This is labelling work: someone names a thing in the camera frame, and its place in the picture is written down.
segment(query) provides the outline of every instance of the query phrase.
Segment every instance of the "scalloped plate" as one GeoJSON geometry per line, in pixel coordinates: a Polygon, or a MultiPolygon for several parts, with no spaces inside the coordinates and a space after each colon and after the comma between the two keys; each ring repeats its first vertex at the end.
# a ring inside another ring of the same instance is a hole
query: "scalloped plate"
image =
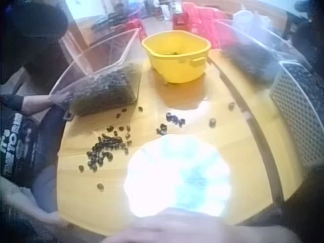
{"type": "Polygon", "coordinates": [[[219,216],[231,192],[229,167],[197,137],[165,135],[134,153],[124,189],[137,217],[168,207],[219,216]]]}

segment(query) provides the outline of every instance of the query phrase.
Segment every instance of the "container handle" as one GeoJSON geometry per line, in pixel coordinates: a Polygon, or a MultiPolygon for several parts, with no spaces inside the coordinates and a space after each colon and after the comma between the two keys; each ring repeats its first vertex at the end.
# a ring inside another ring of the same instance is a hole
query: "container handle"
{"type": "Polygon", "coordinates": [[[199,57],[191,60],[191,66],[198,67],[206,63],[206,57],[199,57]]]}

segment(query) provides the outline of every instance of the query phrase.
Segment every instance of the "wooden table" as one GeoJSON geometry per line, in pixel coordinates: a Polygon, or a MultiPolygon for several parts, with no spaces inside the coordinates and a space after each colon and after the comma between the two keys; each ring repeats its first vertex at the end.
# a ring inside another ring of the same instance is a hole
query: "wooden table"
{"type": "MultiPolygon", "coordinates": [[[[218,53],[211,53],[211,57],[216,62],[224,62],[224,69],[231,68],[230,63],[218,53]]],[[[244,82],[238,70],[235,72],[233,78],[241,79],[236,80],[237,83],[244,82]]],[[[249,90],[243,91],[248,104],[254,104],[253,114],[259,118],[258,122],[262,123],[269,139],[280,179],[286,185],[284,192],[287,198],[302,181],[301,172],[292,165],[294,159],[298,160],[292,142],[277,110],[273,104],[269,104],[271,100],[267,97],[265,103],[259,102],[263,97],[253,96],[249,90]]],[[[260,150],[262,146],[258,144],[255,131],[249,124],[249,113],[242,112],[239,106],[229,111],[228,104],[232,101],[236,102],[236,97],[221,80],[220,72],[214,65],[208,65],[205,75],[198,80],[181,85],[165,85],[146,61],[137,103],[143,107],[143,112],[138,112],[137,106],[133,105],[119,119],[115,116],[120,109],[115,109],[76,117],[66,125],[57,176],[57,200],[61,216],[103,235],[111,235],[132,223],[135,216],[130,211],[123,189],[128,161],[143,144],[159,137],[155,129],[166,122],[165,113],[168,111],[186,119],[183,128],[169,125],[169,133],[195,134],[214,145],[228,163],[232,192],[227,208],[221,215],[226,222],[241,222],[272,205],[273,190],[263,161],[264,153],[260,150]],[[217,120],[215,129],[209,127],[212,117],[217,120]],[[94,174],[87,168],[86,151],[91,149],[109,125],[130,125],[133,145],[129,156],[125,156],[123,151],[116,151],[113,162],[106,163],[94,174]],[[78,170],[79,165],[85,166],[83,173],[78,170]],[[104,185],[103,192],[97,189],[98,183],[104,185]]]]}

